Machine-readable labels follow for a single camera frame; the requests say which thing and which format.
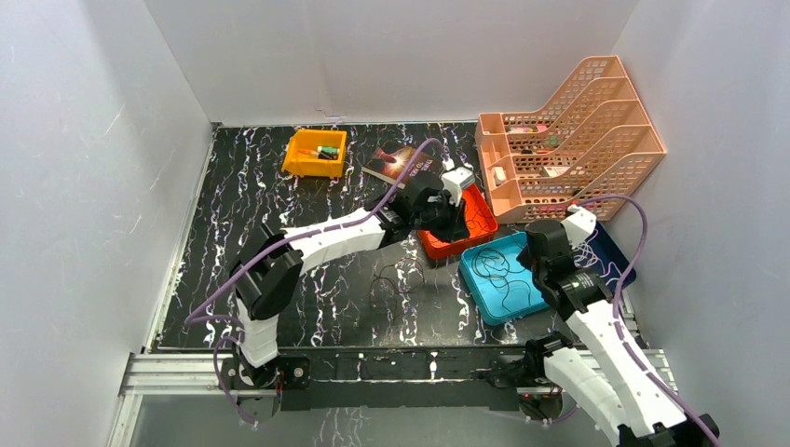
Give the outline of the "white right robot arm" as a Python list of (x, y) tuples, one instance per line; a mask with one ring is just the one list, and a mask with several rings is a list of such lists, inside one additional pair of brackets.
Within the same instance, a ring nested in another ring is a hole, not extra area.
[(526, 343), (526, 377), (538, 386), (562, 388), (614, 446), (718, 445), (712, 417), (680, 402), (624, 327), (608, 286), (575, 264), (575, 243), (594, 227), (567, 218), (535, 221), (525, 229), (519, 263), (598, 364), (590, 367), (568, 337), (552, 332)]

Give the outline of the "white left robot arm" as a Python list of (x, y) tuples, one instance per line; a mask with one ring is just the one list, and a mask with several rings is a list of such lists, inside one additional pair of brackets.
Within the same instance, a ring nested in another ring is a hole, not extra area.
[(401, 242), (415, 230), (445, 243), (469, 237), (462, 195), (473, 183), (466, 168), (442, 175), (421, 170), (405, 186), (390, 187), (377, 202), (346, 216), (279, 232), (263, 225), (242, 249), (231, 276), (242, 328), (239, 369), (249, 384), (268, 387), (277, 379), (279, 314), (301, 276), (352, 253)]

